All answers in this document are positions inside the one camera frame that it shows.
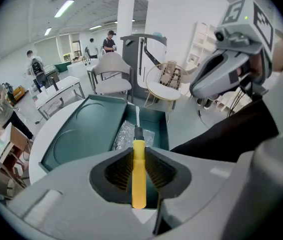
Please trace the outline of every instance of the fluorescent light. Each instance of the fluorescent light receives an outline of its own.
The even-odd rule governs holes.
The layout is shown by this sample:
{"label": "fluorescent light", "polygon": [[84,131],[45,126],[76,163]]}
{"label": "fluorescent light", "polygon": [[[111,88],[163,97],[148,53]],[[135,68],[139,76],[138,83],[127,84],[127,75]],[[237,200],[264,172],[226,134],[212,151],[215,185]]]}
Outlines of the fluorescent light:
{"label": "fluorescent light", "polygon": [[100,28],[102,25],[98,25],[98,26],[93,26],[93,27],[91,27],[89,30],[94,30],[94,29],[98,29],[98,28]]}
{"label": "fluorescent light", "polygon": [[46,32],[45,32],[45,34],[44,34],[44,36],[47,36],[47,35],[50,33],[51,30],[52,30],[51,27],[47,28],[47,29],[46,29]]}
{"label": "fluorescent light", "polygon": [[[131,21],[132,21],[132,22],[135,22],[136,20],[132,19]],[[116,24],[117,24],[118,22],[117,22],[117,21],[114,21],[114,23],[116,23]]]}
{"label": "fluorescent light", "polygon": [[67,0],[63,5],[62,7],[60,7],[60,9],[58,10],[58,12],[56,13],[55,15],[55,18],[59,18],[60,16],[62,16],[62,14],[67,10],[68,7],[70,7],[73,2],[75,0]]}

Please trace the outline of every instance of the white round table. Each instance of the white round table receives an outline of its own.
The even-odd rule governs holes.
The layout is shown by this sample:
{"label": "white round table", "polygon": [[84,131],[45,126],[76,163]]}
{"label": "white round table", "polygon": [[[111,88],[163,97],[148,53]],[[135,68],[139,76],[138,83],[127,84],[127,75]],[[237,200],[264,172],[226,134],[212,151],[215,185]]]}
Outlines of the white round table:
{"label": "white round table", "polygon": [[[30,184],[34,184],[47,174],[41,168],[39,162],[42,160],[46,150],[65,121],[83,101],[84,100],[79,100],[64,107],[49,118],[49,120],[40,129],[32,145],[29,157],[28,168]],[[203,125],[197,114],[198,109],[199,107],[196,104],[195,99],[192,97],[188,98],[186,96],[182,96],[178,100],[175,109],[169,113],[169,123],[167,124],[170,149],[195,138],[207,130],[206,126]],[[206,123],[213,125],[221,121],[223,118],[219,118],[216,121],[207,119],[208,118],[205,118]]]}
{"label": "white round table", "polygon": [[28,169],[30,184],[34,184],[47,174],[40,167],[39,162],[42,160],[46,150],[65,121],[71,116],[75,109],[82,104],[83,101],[84,99],[76,101],[59,110],[56,114],[49,118],[38,132],[29,156]]}

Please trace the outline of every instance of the gray floor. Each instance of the gray floor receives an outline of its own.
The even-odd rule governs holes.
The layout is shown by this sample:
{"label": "gray floor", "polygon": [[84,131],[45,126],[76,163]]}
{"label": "gray floor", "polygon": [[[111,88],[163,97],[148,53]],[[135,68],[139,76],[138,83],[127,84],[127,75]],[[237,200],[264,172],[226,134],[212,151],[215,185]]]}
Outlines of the gray floor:
{"label": "gray floor", "polygon": [[[69,76],[68,71],[60,73],[59,79],[64,79]],[[92,87],[90,85],[90,82],[88,80],[87,76],[84,76],[80,79],[80,84],[82,87],[82,90],[87,97],[89,94],[93,93]],[[126,96],[121,93],[114,93],[111,96],[114,97],[121,97],[125,98]],[[79,97],[74,96],[74,94],[71,91],[65,91],[63,94],[63,100],[64,100],[64,107],[80,100]],[[45,107],[45,110],[48,110],[48,113],[52,116],[57,111],[59,111],[61,108],[58,108],[60,102],[55,101],[55,103],[52,101],[51,103],[47,104]],[[134,98],[134,104],[137,106],[144,106],[145,100]],[[167,101],[160,100],[158,103],[155,103],[150,106],[150,108],[155,110],[161,110],[161,111],[167,111],[169,103]],[[29,130],[36,136],[40,129],[45,124],[46,120],[41,116],[41,114],[36,110],[35,104],[32,100],[32,97],[29,93],[26,93],[26,95],[18,101],[18,108],[19,111],[16,110],[19,118],[26,124],[26,126],[29,128]],[[194,129],[186,129],[187,121],[189,118],[194,120],[194,114],[197,115],[197,111],[202,111],[202,120],[207,125],[204,125],[201,122],[201,119],[199,116],[195,117],[195,125],[196,127]],[[188,97],[182,97],[180,98],[177,103],[174,110],[172,110],[169,113],[169,120],[172,122],[173,125],[170,125],[168,122],[168,133],[171,131],[174,131],[174,139],[173,142],[170,143],[170,148],[173,148],[177,145],[180,145],[192,138],[195,138],[196,136],[202,134],[205,132],[208,128],[210,128],[212,125],[216,124],[217,122],[223,120],[226,118],[226,112],[219,112],[215,109],[215,105],[213,104],[209,110],[203,110],[202,107],[198,106],[193,98]]]}

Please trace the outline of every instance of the bottle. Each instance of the bottle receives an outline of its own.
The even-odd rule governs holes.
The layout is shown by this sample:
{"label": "bottle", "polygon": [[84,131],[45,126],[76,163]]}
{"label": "bottle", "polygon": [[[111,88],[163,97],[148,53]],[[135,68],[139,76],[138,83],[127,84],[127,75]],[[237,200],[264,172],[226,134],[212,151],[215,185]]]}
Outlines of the bottle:
{"label": "bottle", "polygon": [[32,100],[35,102],[35,101],[37,101],[37,95],[36,95],[36,93],[34,93],[34,92],[31,92],[31,90],[30,89],[28,89],[28,91],[29,91],[29,94],[30,94],[30,96],[31,96],[31,98],[32,98]]}

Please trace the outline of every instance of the backpack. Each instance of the backpack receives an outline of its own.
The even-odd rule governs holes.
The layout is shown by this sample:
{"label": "backpack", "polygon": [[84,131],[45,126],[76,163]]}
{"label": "backpack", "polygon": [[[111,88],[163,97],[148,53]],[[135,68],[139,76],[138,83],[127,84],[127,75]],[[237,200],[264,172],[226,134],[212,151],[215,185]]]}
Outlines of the backpack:
{"label": "backpack", "polygon": [[35,76],[44,72],[42,65],[40,64],[40,62],[36,58],[32,59],[31,68],[32,68],[32,71],[34,72]]}

